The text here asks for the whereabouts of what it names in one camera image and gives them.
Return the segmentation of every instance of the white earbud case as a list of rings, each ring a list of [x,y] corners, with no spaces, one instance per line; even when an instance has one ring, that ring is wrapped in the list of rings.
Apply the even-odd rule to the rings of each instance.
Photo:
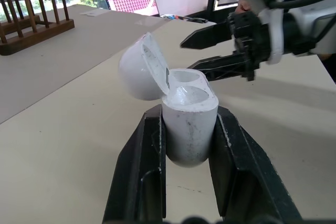
[[[203,73],[193,69],[169,70],[157,42],[147,33],[124,53],[119,75],[135,98],[162,99],[166,153],[170,160],[184,167],[206,161],[218,98]]]

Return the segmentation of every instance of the robotic arm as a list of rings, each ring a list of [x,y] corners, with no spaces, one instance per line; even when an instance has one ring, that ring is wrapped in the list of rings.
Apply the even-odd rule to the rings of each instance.
[[[261,62],[278,63],[283,54],[336,52],[336,0],[247,1],[252,12],[231,13],[223,23],[197,30],[181,43],[182,48],[204,49],[234,36],[236,50],[232,55],[190,66],[202,71],[209,81],[233,76],[252,81]]]

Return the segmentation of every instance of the human hand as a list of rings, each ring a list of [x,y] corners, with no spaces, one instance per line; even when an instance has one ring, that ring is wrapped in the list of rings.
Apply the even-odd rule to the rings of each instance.
[[[237,14],[244,13],[244,12],[247,12],[249,10],[251,10],[251,6],[248,4],[248,2],[246,0],[239,0],[238,1],[238,6],[235,10],[235,12]]]

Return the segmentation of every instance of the black cable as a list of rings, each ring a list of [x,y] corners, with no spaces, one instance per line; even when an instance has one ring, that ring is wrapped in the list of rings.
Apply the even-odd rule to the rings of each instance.
[[[299,8],[311,4],[315,4],[323,0],[294,0],[294,1],[286,1],[286,2],[270,2],[268,7],[271,9],[293,9]]]
[[[336,14],[333,16],[333,18],[327,23],[326,27],[322,30],[322,32],[317,36],[316,43],[318,43],[321,39],[327,35],[327,33],[330,31],[330,29],[336,24]]]

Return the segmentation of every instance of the white table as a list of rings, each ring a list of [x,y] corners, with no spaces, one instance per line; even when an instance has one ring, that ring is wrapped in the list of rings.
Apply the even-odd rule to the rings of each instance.
[[[154,32],[171,68],[231,54],[232,41],[180,49],[200,27],[174,20]],[[143,113],[159,103],[124,92],[122,53],[0,125],[3,223],[101,222],[119,152]],[[212,87],[267,152],[302,216],[336,218],[336,87],[319,59],[286,56],[262,65],[254,82],[237,77]],[[168,161],[166,187],[169,221],[219,219],[207,162],[185,169]]]
[[[74,29],[16,54],[0,56],[0,123],[168,22],[120,12],[88,17],[80,13],[94,8],[83,5],[68,9]],[[65,19],[62,9],[58,13]],[[54,11],[47,15],[48,20],[55,20]]]

